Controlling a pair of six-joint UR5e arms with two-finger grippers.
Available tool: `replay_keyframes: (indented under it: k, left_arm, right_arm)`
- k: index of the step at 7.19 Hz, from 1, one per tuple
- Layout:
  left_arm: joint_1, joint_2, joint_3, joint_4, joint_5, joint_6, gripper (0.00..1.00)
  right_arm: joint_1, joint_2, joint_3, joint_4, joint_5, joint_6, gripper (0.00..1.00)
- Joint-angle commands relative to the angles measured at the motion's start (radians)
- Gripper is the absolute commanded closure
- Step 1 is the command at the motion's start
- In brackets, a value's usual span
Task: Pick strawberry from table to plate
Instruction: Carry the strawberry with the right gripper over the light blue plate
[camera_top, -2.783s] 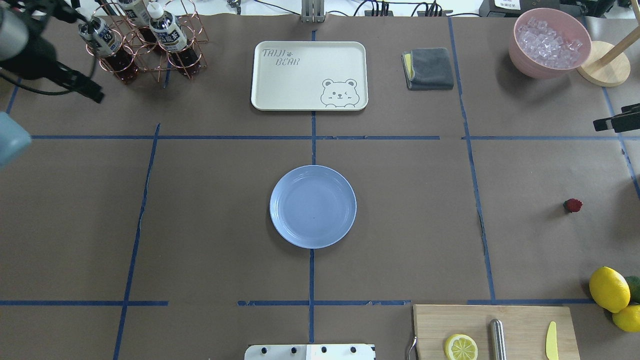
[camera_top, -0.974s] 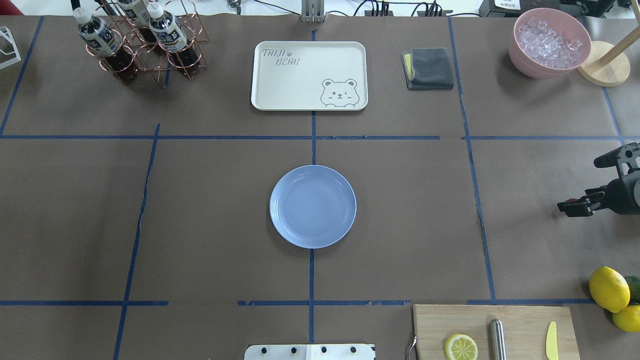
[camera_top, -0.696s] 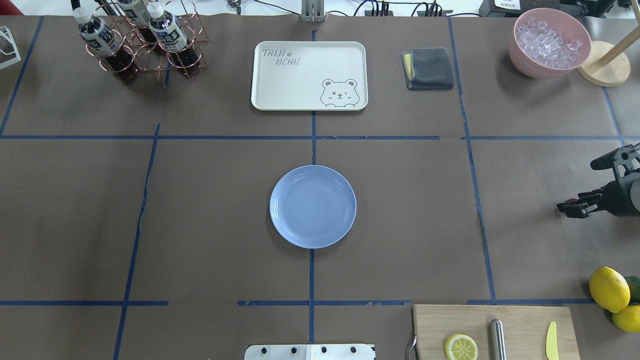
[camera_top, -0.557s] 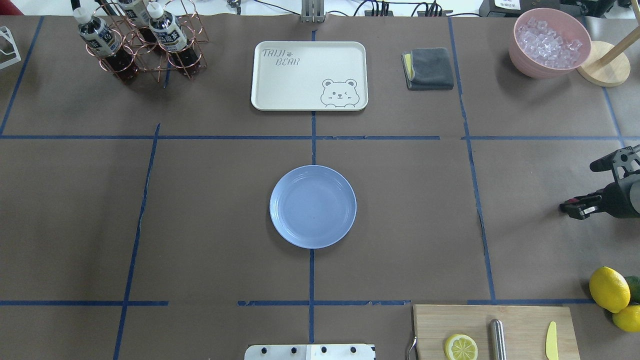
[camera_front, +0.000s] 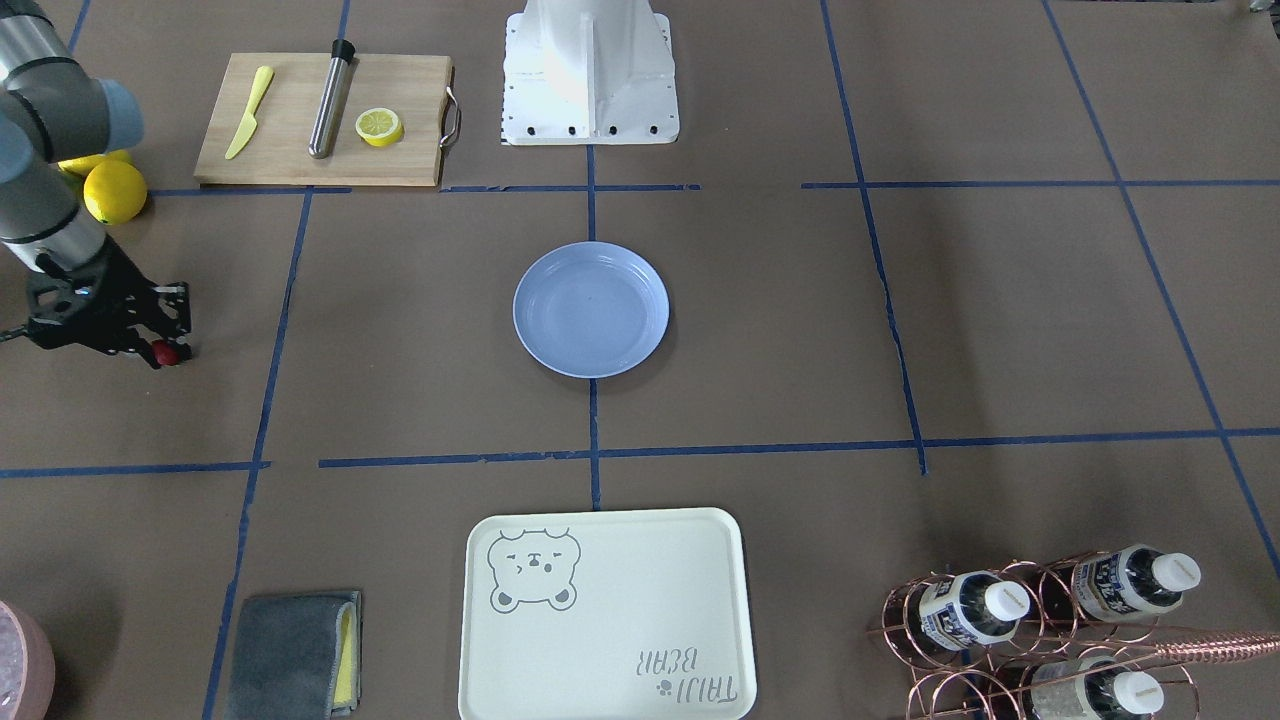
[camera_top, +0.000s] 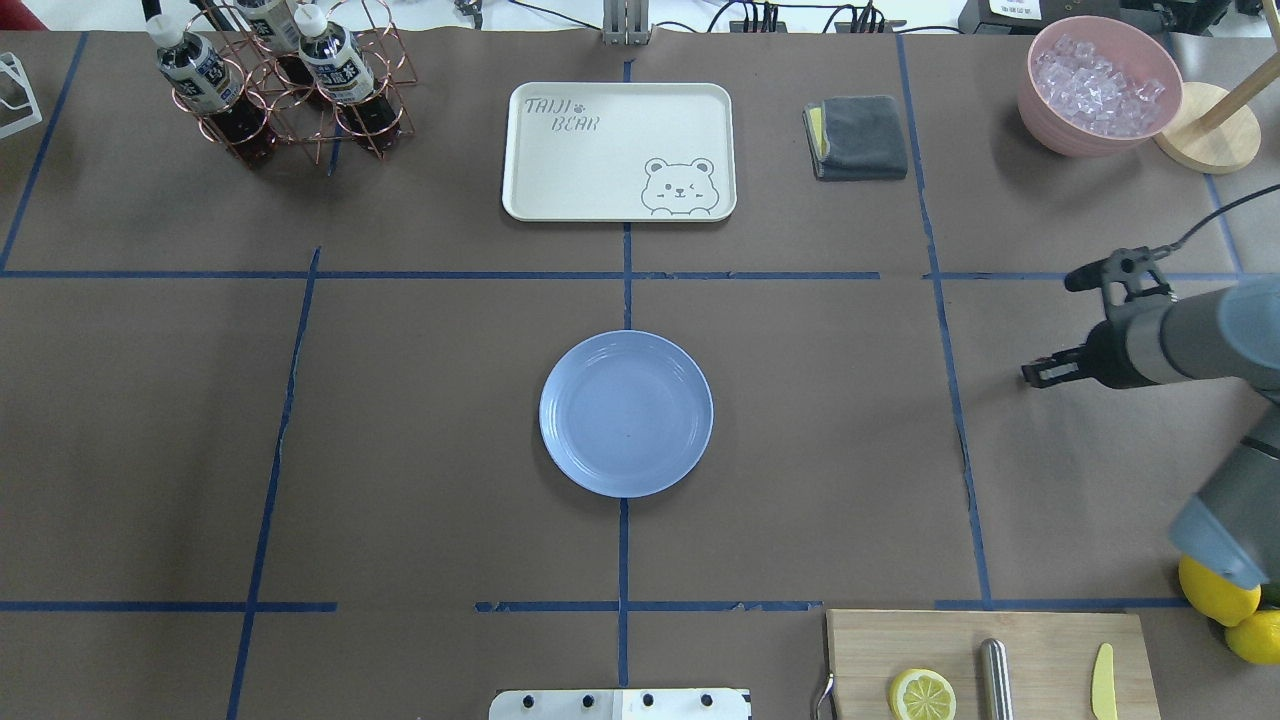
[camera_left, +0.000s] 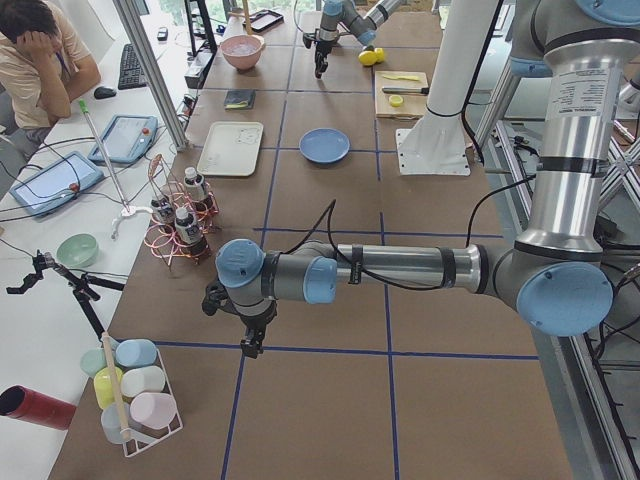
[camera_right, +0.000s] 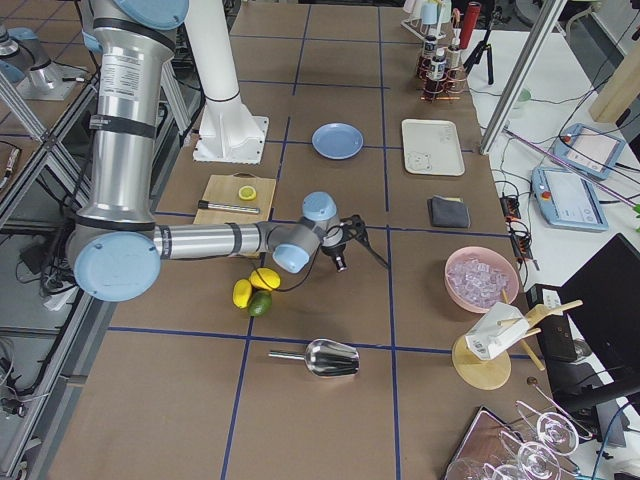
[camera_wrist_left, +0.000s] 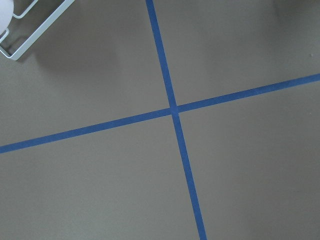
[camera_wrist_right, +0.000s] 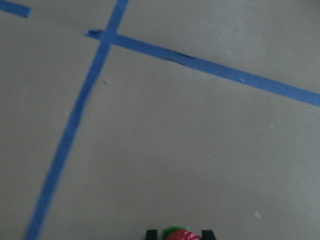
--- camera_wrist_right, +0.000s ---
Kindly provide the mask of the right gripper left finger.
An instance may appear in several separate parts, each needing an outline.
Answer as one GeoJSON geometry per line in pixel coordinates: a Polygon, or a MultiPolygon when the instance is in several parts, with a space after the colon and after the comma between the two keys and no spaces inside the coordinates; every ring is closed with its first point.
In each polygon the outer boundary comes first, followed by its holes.
{"type": "Polygon", "coordinates": [[[156,229],[147,230],[145,240],[158,240],[158,231],[156,229]]]}

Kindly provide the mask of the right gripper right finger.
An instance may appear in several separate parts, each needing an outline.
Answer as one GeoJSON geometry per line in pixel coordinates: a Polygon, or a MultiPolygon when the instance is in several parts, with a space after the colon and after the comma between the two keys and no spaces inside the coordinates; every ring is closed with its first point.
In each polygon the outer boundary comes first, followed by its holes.
{"type": "Polygon", "coordinates": [[[216,240],[216,236],[212,230],[202,230],[201,239],[202,240],[216,240]]]}

